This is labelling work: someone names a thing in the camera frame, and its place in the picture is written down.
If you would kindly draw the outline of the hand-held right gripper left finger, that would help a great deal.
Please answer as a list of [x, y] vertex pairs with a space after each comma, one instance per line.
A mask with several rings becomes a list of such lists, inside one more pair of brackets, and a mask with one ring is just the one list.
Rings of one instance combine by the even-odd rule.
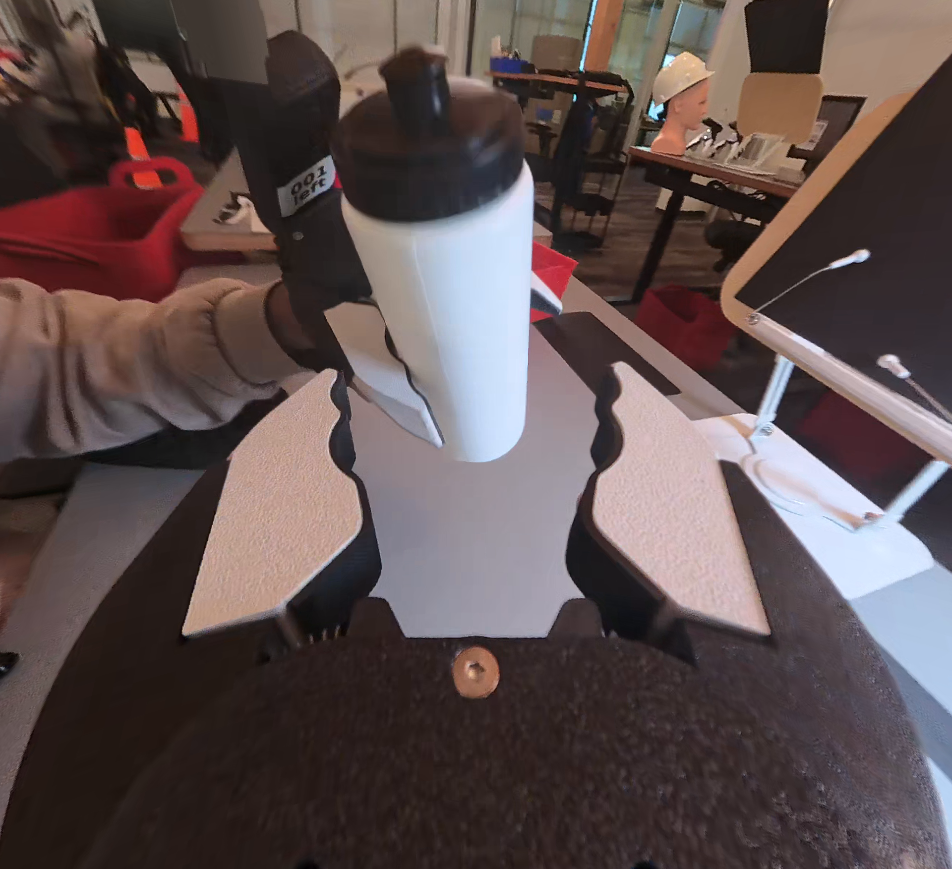
[[344, 376], [316, 375], [234, 450], [184, 616], [184, 637], [264, 620], [331, 637], [369, 596], [382, 560], [354, 473]]

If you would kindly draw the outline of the red open-front bin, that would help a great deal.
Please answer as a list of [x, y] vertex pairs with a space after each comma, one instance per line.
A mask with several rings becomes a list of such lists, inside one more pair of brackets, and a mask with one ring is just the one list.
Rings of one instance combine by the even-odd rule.
[[545, 244], [533, 242], [531, 271], [539, 274], [541, 279], [561, 297], [562, 302], [576, 267], [577, 263], [571, 258]]

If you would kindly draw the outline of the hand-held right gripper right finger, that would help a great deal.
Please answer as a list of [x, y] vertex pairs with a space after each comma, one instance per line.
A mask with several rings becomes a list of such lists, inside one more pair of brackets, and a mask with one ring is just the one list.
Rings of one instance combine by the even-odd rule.
[[672, 637], [692, 623], [769, 637], [720, 461], [696, 423], [627, 363], [608, 368], [596, 418], [565, 564], [603, 634]]

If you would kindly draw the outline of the white bottle with black cap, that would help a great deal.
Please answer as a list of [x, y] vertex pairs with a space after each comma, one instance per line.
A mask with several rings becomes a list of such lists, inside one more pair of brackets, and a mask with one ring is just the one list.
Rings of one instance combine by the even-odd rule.
[[331, 141], [371, 299], [437, 442], [509, 452], [526, 422], [534, 183], [519, 105], [406, 47]]

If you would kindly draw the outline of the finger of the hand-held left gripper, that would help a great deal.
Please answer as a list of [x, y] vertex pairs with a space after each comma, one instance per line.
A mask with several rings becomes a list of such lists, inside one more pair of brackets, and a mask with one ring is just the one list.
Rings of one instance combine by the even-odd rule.
[[353, 374], [351, 387], [411, 436], [436, 448], [445, 445], [427, 400], [393, 351], [387, 325], [375, 304], [345, 303], [325, 311]]
[[559, 317], [563, 313], [561, 297], [541, 279], [535, 271], [531, 272], [530, 284], [530, 322]]

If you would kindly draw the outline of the black office chair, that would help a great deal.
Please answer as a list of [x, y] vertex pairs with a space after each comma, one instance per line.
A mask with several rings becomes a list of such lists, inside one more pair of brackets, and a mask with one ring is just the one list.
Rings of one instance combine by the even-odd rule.
[[709, 223], [704, 230], [705, 241], [720, 252], [713, 270], [725, 273], [733, 267], [762, 232], [763, 225], [746, 220], [720, 219]]

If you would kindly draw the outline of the mannequin head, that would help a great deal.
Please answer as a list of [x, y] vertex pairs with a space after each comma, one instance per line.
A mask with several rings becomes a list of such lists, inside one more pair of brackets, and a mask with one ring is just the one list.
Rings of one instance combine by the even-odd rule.
[[652, 143], [652, 151], [675, 157], [684, 155], [688, 136], [700, 131], [708, 116], [709, 82], [702, 80], [668, 101], [667, 114]]

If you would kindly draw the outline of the large red tub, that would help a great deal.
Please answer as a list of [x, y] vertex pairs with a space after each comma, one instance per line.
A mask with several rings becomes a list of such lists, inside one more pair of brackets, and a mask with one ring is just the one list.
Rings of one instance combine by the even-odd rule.
[[159, 301], [195, 262], [181, 229], [203, 194], [185, 165], [159, 157], [115, 163], [106, 185], [2, 209], [2, 277]]

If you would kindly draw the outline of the beige board panel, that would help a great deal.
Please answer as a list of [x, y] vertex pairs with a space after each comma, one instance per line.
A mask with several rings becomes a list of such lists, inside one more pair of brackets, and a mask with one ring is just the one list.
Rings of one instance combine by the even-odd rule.
[[816, 73], [752, 72], [741, 88], [737, 129], [783, 138], [790, 145], [808, 141], [824, 96]]

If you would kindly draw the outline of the cardboard box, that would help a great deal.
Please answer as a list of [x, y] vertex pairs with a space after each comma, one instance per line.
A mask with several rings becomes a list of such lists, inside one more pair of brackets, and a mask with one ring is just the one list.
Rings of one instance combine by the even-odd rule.
[[532, 41], [530, 62], [537, 70], [576, 72], [580, 69], [584, 40], [559, 34], [537, 34]]

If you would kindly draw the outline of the black board with wooden rim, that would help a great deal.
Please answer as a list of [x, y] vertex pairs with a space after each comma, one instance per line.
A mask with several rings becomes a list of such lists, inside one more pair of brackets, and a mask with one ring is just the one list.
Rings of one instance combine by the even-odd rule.
[[951, 60], [863, 116], [728, 273], [728, 320], [950, 463]]

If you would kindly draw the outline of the white hard hat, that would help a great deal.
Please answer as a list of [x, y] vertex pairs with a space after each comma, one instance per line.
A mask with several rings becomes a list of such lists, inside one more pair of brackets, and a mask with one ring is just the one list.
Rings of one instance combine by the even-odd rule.
[[708, 69], [703, 59], [692, 53], [681, 53], [659, 70], [653, 82], [652, 102], [656, 106], [664, 106], [675, 96], [713, 75], [714, 72]]

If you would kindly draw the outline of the person's left forearm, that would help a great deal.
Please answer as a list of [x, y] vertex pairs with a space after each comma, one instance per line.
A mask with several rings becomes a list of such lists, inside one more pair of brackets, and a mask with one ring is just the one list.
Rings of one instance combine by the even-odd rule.
[[276, 282], [213, 279], [151, 303], [2, 280], [2, 463], [213, 429], [271, 398], [300, 371], [268, 328]]

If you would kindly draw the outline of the red bag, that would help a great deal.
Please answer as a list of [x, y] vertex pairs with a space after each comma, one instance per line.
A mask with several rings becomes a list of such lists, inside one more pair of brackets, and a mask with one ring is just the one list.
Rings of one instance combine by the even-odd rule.
[[855, 484], [898, 482], [928, 460], [920, 447], [831, 391], [821, 396], [795, 431], [802, 445]]

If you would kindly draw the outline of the black monitor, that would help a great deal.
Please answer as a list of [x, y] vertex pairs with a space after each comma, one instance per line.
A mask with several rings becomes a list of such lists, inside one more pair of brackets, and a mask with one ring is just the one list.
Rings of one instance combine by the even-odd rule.
[[825, 94], [808, 139], [789, 151], [793, 158], [817, 163], [822, 161], [856, 122], [866, 97]]

